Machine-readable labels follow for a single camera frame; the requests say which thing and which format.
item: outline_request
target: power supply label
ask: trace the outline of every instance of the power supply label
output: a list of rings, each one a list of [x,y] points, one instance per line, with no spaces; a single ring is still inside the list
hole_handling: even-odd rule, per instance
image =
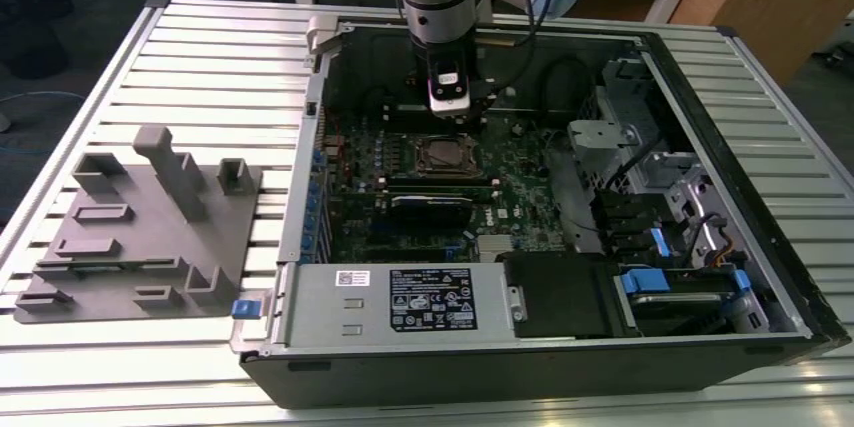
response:
[[[470,269],[392,270],[391,328],[398,332],[475,330]]]

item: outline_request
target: metal slotted table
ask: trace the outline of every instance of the metal slotted table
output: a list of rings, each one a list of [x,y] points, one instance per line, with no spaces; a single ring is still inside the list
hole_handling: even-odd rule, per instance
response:
[[[231,318],[20,325],[15,299],[31,281],[75,195],[84,152],[131,148],[140,124],[168,125],[199,164],[241,157],[263,166],[243,295],[274,284],[283,212],[306,102],[306,29],[320,13],[388,17],[380,9],[171,0],[147,7],[0,240],[0,424],[63,426],[380,423],[467,425],[842,426],[854,418],[854,347],[749,372],[702,392],[416,409],[286,411],[237,366]],[[524,23],[498,16],[498,22]],[[854,181],[741,40],[713,28],[596,21],[560,25],[656,32],[854,334]],[[263,335],[240,325],[243,338]]]

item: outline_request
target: open computer chassis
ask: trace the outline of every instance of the open computer chassis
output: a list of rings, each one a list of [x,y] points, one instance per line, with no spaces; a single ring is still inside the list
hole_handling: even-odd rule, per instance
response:
[[[478,32],[502,78],[524,32]],[[698,390],[850,341],[658,35],[544,27],[516,95],[454,123],[406,26],[335,34],[240,359],[280,406]]]

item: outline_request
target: capacitor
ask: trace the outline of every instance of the capacitor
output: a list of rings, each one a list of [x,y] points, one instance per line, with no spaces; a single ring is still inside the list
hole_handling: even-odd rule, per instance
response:
[[[514,137],[522,137],[524,135],[524,127],[522,127],[519,122],[512,124],[512,127],[510,127],[510,133]]]

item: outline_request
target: blue latch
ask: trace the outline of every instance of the blue latch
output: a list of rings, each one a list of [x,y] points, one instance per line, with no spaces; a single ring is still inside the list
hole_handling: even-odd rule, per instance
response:
[[[747,292],[751,288],[750,277],[747,277],[747,272],[743,270],[737,270],[733,272],[733,280],[735,280],[735,285],[738,286],[739,292]]]
[[[667,246],[667,241],[664,240],[662,229],[652,228],[650,229],[650,233],[652,234],[652,239],[655,240],[655,245],[658,246],[658,253],[662,255],[662,257],[670,257],[670,247]]]
[[[662,269],[631,269],[619,278],[627,295],[670,292],[670,284]]]
[[[262,318],[260,300],[235,300],[231,305],[231,318],[236,320],[256,320]]]

